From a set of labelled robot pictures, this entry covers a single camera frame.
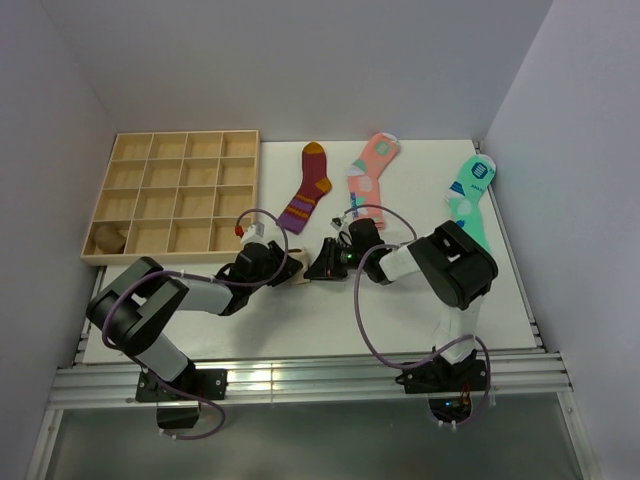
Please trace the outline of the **tan brown ribbed sock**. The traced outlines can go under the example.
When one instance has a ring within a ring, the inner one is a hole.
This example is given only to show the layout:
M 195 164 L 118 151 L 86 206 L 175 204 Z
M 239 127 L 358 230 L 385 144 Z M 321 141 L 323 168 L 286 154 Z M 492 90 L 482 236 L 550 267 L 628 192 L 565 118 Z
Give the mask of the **tan brown ribbed sock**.
M 113 224 L 104 224 L 94 232 L 96 247 L 103 254 L 120 254 L 124 251 L 126 237 Z

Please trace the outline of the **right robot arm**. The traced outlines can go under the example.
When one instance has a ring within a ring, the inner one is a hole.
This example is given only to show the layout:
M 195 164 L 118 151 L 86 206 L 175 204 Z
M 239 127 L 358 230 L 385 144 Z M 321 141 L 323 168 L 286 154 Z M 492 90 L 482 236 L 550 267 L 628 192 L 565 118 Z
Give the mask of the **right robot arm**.
M 338 281 L 356 270 L 381 285 L 422 274 L 449 316 L 436 329 L 435 383 L 452 390 L 468 374 L 464 361 L 474 355 L 475 332 L 484 296 L 498 276 L 497 263 L 456 222 L 448 220 L 428 236 L 399 247 L 387 246 L 373 220 L 361 218 L 346 234 L 327 237 L 304 273 L 307 280 Z

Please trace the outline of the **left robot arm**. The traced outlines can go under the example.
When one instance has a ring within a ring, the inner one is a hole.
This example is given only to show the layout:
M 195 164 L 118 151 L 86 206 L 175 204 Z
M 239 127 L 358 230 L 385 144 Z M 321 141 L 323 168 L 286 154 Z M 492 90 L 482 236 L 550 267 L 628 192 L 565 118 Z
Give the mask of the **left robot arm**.
M 227 373 L 197 369 L 164 335 L 164 328 L 177 311 L 231 316 L 259 288 L 285 283 L 307 265 L 305 253 L 287 254 L 274 241 L 246 244 L 234 262 L 211 278 L 172 276 L 154 259 L 142 257 L 89 302 L 86 315 L 111 348 L 141 366 L 137 401 L 218 400 L 225 395 Z

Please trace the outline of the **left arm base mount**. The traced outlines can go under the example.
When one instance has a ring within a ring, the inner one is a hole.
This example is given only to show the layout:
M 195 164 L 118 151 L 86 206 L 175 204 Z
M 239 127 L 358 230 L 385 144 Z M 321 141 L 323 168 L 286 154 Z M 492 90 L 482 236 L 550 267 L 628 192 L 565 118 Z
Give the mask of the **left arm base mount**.
M 156 424 L 164 434 L 177 439 L 205 438 L 226 423 L 226 413 L 217 401 L 225 398 L 227 377 L 226 369 L 195 369 L 174 382 L 165 382 L 151 371 L 142 371 L 134 399 L 139 404 L 156 405 Z M 218 424 L 205 433 L 187 434 L 196 426 L 204 406 L 219 413 Z

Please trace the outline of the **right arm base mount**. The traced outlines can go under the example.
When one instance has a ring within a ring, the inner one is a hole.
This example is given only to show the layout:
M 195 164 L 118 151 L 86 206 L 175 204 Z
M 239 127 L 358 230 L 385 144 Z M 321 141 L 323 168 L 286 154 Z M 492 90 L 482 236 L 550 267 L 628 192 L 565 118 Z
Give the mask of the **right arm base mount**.
M 490 379 L 484 360 L 475 357 L 454 365 L 441 357 L 418 368 L 403 369 L 395 383 L 406 394 L 484 391 Z

